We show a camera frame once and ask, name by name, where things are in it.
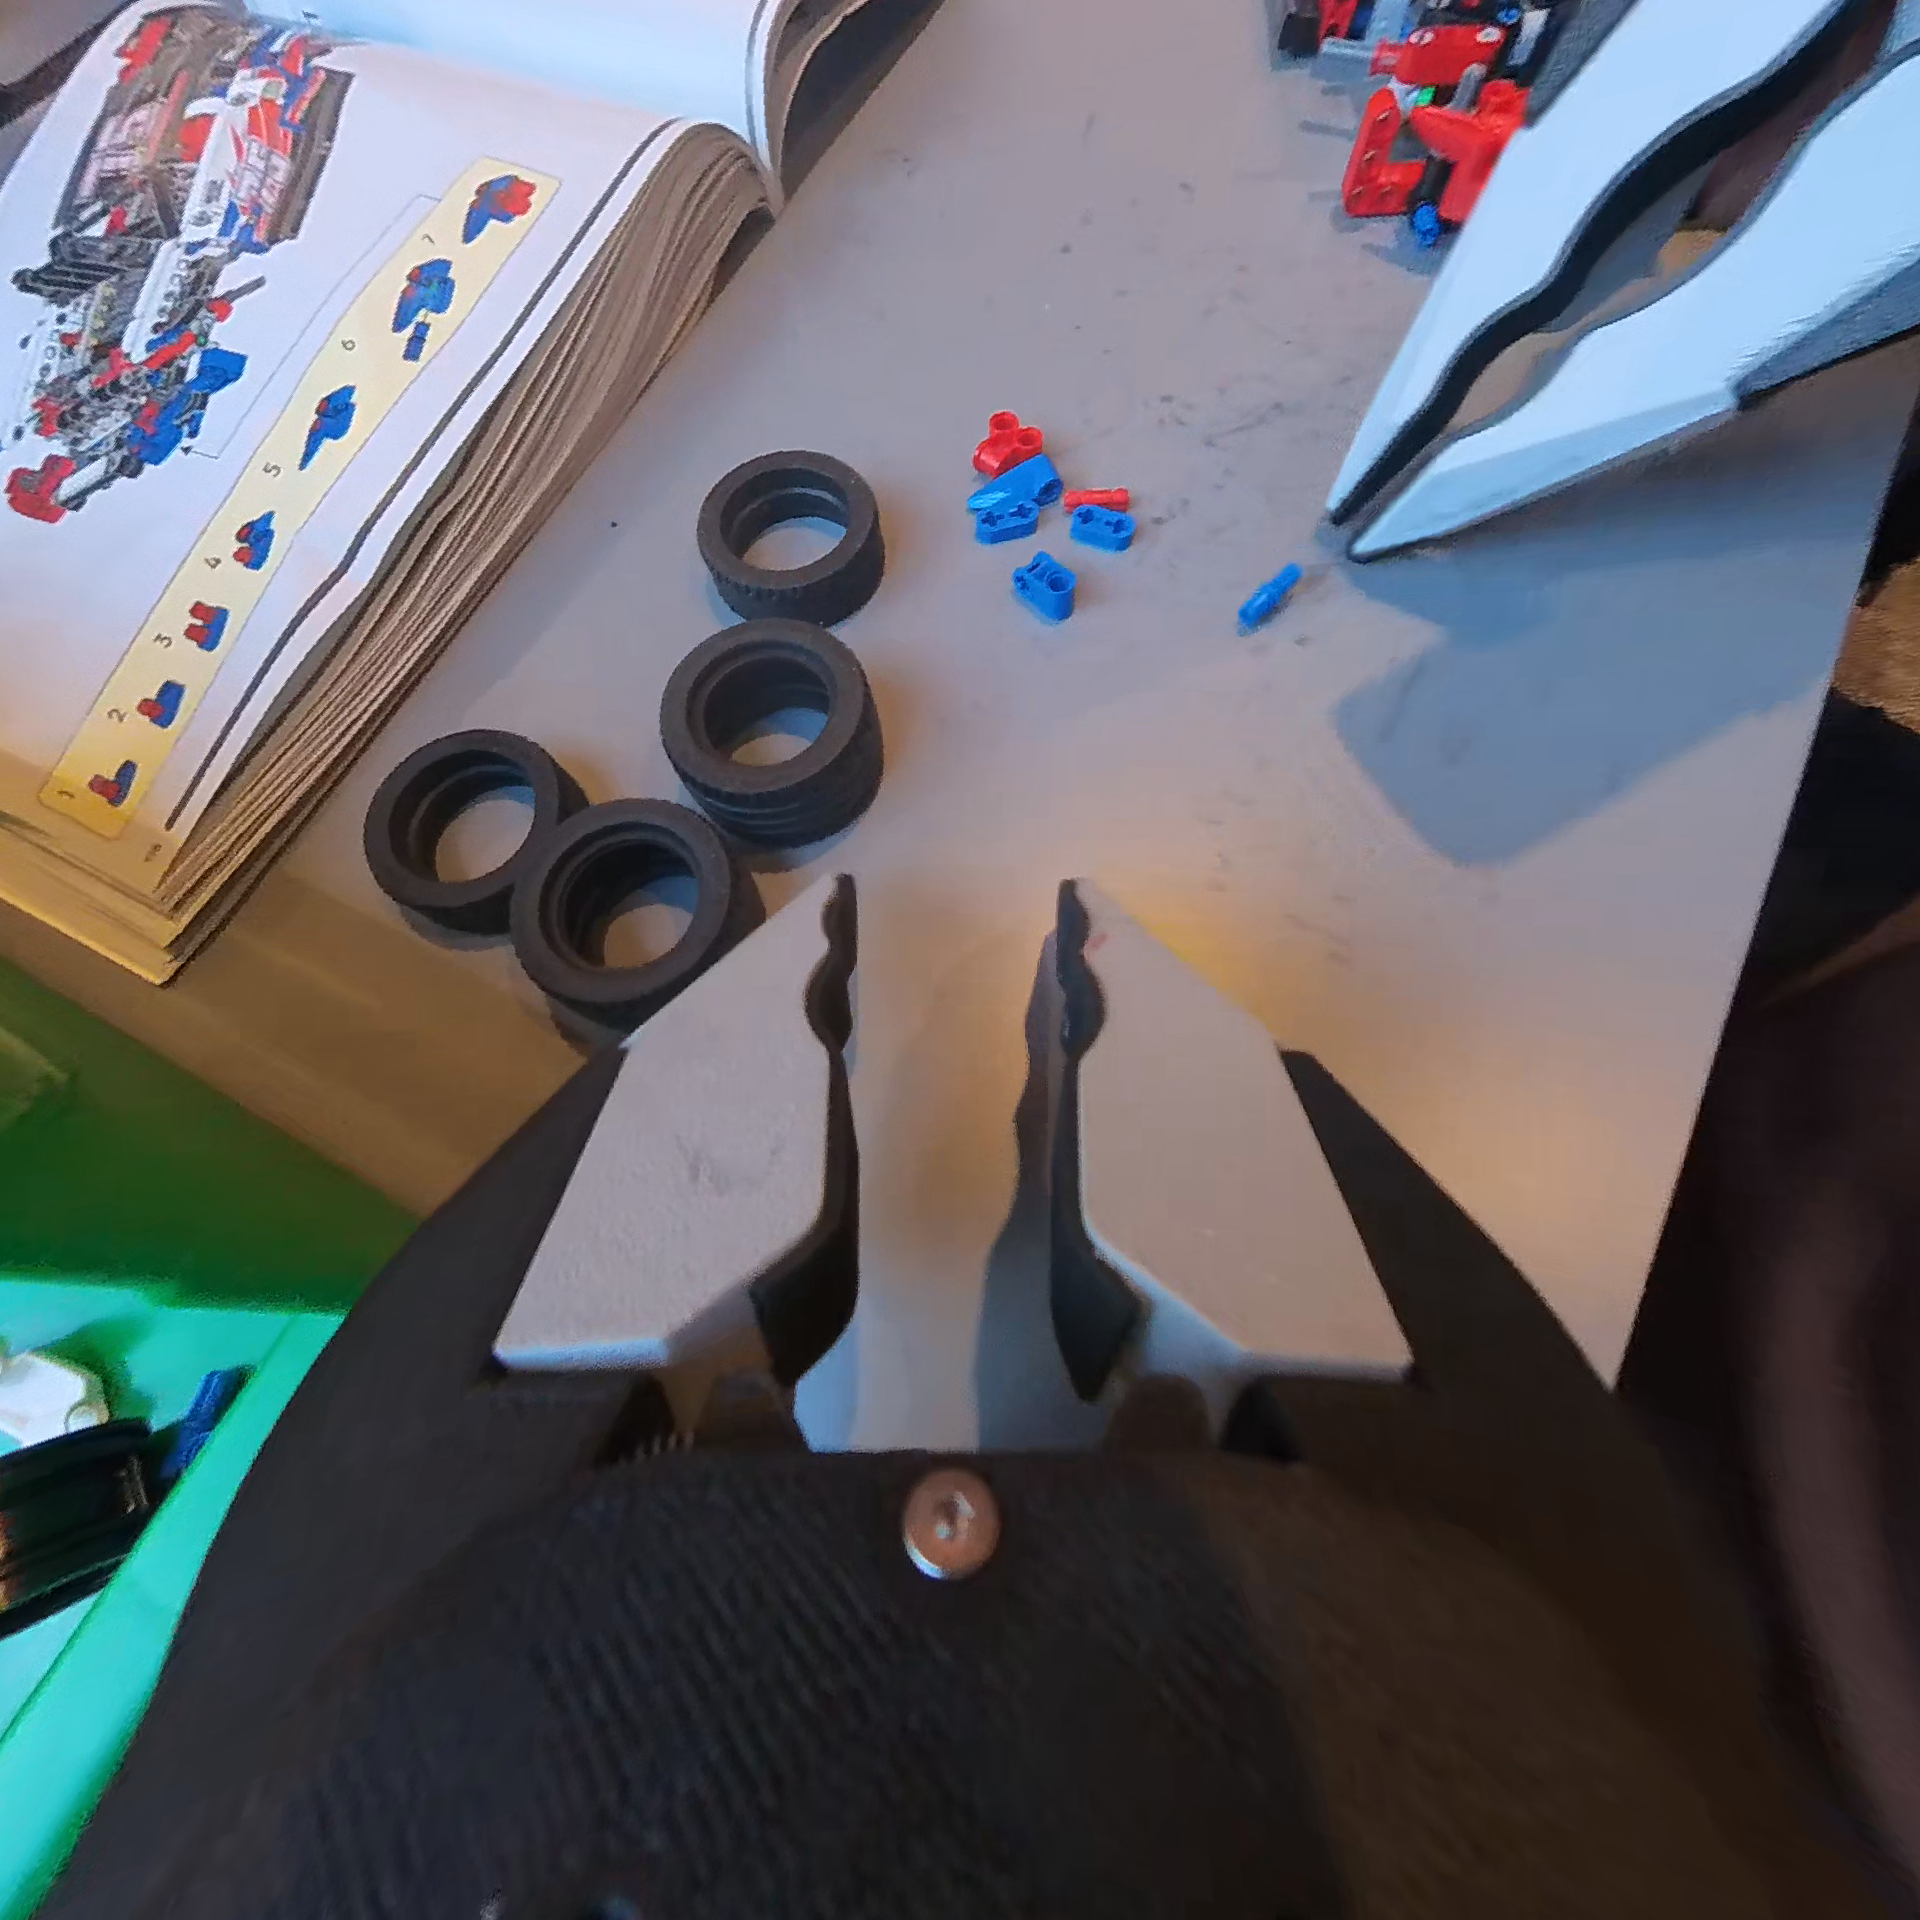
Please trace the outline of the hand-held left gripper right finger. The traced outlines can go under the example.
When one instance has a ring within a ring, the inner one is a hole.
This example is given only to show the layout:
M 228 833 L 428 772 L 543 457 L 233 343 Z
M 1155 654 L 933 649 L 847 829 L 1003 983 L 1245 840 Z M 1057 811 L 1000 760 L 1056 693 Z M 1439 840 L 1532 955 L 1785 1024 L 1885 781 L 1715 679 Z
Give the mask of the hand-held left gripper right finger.
M 1071 1391 L 1392 1380 L 1409 1348 L 1265 1027 L 1091 879 L 1054 927 L 1046 1303 Z

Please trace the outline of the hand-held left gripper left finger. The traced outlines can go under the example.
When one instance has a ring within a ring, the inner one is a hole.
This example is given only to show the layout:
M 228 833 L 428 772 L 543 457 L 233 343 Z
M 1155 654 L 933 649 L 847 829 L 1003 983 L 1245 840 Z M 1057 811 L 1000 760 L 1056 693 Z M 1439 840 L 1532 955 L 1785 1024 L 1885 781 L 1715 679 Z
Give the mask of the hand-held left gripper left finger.
M 857 1303 L 857 887 L 830 876 L 617 1048 L 493 1358 L 675 1368 L 757 1334 L 795 1384 Z

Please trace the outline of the toy brick car model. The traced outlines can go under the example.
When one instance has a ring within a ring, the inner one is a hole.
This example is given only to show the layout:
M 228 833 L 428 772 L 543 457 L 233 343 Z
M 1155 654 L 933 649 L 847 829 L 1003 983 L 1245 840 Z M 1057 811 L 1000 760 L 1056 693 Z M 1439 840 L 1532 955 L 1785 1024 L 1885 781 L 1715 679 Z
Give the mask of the toy brick car model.
M 1367 56 L 1373 88 L 1339 206 L 1352 220 L 1401 220 L 1428 248 L 1469 220 L 1525 124 L 1569 11 L 1532 1 L 1272 1 L 1263 4 L 1263 27 L 1280 63 Z

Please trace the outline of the green plastic bin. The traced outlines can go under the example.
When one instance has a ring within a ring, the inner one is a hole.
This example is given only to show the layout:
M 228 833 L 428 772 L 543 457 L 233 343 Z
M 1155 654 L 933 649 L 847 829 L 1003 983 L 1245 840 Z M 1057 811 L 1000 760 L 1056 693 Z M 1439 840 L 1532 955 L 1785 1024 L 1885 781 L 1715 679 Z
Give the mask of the green plastic bin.
M 4 1345 L 95 1375 L 159 1446 L 246 1371 L 94 1595 L 4 1638 L 4 1825 L 83 1820 L 147 1710 L 268 1431 L 416 1217 L 4 967 Z

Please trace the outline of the thick building instruction booklet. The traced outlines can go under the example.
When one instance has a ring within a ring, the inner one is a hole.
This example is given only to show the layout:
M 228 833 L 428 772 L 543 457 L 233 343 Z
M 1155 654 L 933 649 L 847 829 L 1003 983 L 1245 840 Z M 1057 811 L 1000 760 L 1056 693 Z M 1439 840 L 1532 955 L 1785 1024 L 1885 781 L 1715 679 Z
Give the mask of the thick building instruction booklet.
M 925 4 L 121 4 L 4 172 L 1 892 L 166 983 Z

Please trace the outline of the grey desk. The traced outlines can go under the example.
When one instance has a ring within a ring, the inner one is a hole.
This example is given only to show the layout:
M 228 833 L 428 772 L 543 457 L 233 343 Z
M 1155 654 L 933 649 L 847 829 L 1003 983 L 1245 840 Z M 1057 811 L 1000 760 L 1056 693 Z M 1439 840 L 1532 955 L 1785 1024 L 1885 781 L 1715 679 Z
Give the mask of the grey desk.
M 4 958 L 430 1212 L 566 1075 L 507 953 L 373 887 L 374 781 L 507 727 L 664 793 L 664 672 L 720 623 L 691 525 L 766 447 L 879 495 L 847 636 L 879 798 L 763 878 L 855 876 L 860 1303 L 804 1382 L 832 1446 L 1067 1433 L 1023 1017 L 1093 878 L 1313 1051 L 1619 1367 L 1915 388 L 1897 343 L 1669 460 L 1339 566 L 1320 510 L 1424 301 L 1337 220 L 1349 101 L 1257 4 L 942 4 L 390 729 L 180 979 L 4 917 Z M 979 543 L 993 411 L 1063 488 Z M 1075 612 L 1017 604 L 1046 551 Z M 1259 630 L 1237 608 L 1284 564 Z

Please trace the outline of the person's dark trousers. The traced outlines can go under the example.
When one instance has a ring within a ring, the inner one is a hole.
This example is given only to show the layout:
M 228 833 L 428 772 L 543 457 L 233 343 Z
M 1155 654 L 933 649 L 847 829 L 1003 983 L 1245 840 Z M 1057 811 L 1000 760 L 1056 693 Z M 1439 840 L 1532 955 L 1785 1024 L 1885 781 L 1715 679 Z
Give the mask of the person's dark trousers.
M 1915 901 L 1918 884 L 1918 420 L 1904 431 L 1830 686 L 1724 1027 L 1788 991 Z M 1671 1189 L 1619 1396 L 1669 1469 L 1716 1497 L 1737 1439 L 1726 1280 L 1700 1223 L 1709 1102 Z

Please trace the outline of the white mudguard brick panel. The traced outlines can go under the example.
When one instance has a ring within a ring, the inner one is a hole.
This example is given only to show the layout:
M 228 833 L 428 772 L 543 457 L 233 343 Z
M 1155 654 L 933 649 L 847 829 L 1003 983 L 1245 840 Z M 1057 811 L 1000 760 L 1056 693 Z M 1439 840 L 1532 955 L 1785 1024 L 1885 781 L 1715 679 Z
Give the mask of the white mudguard brick panel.
M 1 1351 L 1 1438 L 31 1448 L 108 1423 L 101 1379 L 46 1351 Z

